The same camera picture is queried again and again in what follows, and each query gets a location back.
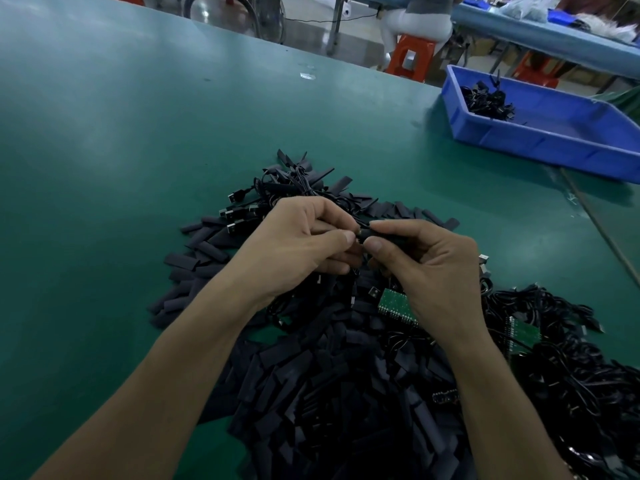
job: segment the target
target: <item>green cloth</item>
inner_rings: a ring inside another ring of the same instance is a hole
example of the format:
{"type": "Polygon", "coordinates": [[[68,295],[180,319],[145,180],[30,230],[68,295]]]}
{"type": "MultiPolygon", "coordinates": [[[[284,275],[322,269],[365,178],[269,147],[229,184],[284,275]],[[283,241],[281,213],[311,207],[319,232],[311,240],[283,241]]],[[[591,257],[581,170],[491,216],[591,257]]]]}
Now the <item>green cloth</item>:
{"type": "Polygon", "coordinates": [[[640,86],[621,93],[605,93],[594,97],[613,104],[640,125],[640,86]]]}

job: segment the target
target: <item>cable bundle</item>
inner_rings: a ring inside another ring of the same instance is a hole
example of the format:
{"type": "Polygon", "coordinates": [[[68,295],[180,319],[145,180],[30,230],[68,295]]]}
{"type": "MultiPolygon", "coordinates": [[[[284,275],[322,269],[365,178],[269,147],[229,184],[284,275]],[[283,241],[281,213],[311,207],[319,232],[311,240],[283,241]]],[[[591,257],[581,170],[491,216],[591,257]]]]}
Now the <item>cable bundle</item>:
{"type": "MultiPolygon", "coordinates": [[[[153,325],[164,329],[175,320],[222,270],[227,251],[239,248],[286,196],[329,198],[364,234],[371,233],[369,220],[380,217],[427,218],[449,229],[458,225],[402,202],[348,193],[349,177],[324,185],[332,169],[319,173],[306,157],[297,164],[282,152],[278,157],[286,169],[265,168],[251,187],[229,195],[232,205],[220,216],[181,228],[189,250],[165,259],[174,286],[149,307],[153,325]]],[[[578,334],[576,323],[600,329],[593,311],[536,285],[493,291],[486,268],[479,276],[487,325],[507,355],[507,345],[517,342],[507,327],[514,315],[541,331],[542,341],[529,347],[530,353],[509,358],[565,460],[578,473],[598,475],[622,475],[636,466],[639,373],[605,363],[578,334]],[[576,423],[586,417],[579,429],[576,423]]],[[[402,293],[394,278],[367,266],[345,276],[312,273],[248,323],[199,421],[233,416],[228,432],[251,453],[245,475],[476,477],[444,352],[420,327],[379,310],[385,289],[402,293]],[[284,335],[270,345],[252,340],[268,326],[284,335]]]]}

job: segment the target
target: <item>beige cord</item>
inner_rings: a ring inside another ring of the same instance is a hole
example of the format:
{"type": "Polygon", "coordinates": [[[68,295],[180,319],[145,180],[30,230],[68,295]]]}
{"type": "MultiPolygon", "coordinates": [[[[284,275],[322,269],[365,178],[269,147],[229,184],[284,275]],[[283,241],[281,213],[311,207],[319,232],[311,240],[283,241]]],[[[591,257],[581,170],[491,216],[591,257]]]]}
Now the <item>beige cord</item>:
{"type": "Polygon", "coordinates": [[[571,179],[571,177],[569,177],[569,174],[566,172],[564,168],[560,168],[560,174],[564,177],[564,179],[569,184],[569,187],[571,188],[571,192],[573,192],[573,194],[577,197],[580,204],[582,204],[582,208],[587,212],[587,214],[591,218],[591,222],[593,222],[593,225],[596,226],[596,229],[598,230],[602,238],[605,240],[605,242],[609,245],[609,247],[613,251],[613,254],[616,255],[616,258],[618,258],[620,263],[622,263],[622,266],[624,266],[624,268],[627,270],[629,275],[631,275],[631,278],[633,279],[633,281],[636,282],[636,285],[640,287],[640,274],[638,274],[634,265],[631,263],[631,261],[629,261],[629,259],[627,259],[627,257],[624,255],[624,253],[622,252],[620,247],[616,244],[616,242],[613,240],[613,238],[609,234],[607,234],[606,230],[604,229],[604,226],[598,220],[596,213],[591,208],[591,205],[587,201],[587,198],[585,197],[585,195],[578,189],[578,186],[571,179]]]}

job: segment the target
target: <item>blue workbench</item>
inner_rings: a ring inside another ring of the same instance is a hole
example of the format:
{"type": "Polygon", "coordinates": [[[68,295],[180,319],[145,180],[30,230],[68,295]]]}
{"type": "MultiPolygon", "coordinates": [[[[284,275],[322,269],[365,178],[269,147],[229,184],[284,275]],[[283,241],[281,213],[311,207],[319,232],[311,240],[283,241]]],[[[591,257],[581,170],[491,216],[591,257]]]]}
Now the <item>blue workbench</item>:
{"type": "MultiPolygon", "coordinates": [[[[336,0],[332,33],[328,45],[331,54],[337,44],[342,4],[336,0]]],[[[402,8],[409,0],[354,0],[373,8],[402,8]]],[[[592,35],[580,30],[531,20],[516,20],[501,15],[492,8],[482,10],[466,4],[453,8],[454,23],[482,33],[493,39],[516,43],[522,47],[544,52],[553,57],[580,64],[600,72],[640,79],[640,48],[615,40],[592,35]]]]}

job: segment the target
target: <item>forearm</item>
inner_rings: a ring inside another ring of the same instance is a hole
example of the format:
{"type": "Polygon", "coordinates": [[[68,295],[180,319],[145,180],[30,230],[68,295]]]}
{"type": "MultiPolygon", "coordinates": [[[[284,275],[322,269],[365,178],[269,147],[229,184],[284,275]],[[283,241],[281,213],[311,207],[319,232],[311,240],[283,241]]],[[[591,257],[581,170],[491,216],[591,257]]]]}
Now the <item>forearm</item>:
{"type": "Polygon", "coordinates": [[[482,480],[569,480],[542,421],[487,333],[448,351],[482,480]]]}
{"type": "Polygon", "coordinates": [[[235,296],[223,281],[212,280],[34,480],[172,478],[231,348],[254,312],[235,296]]]}

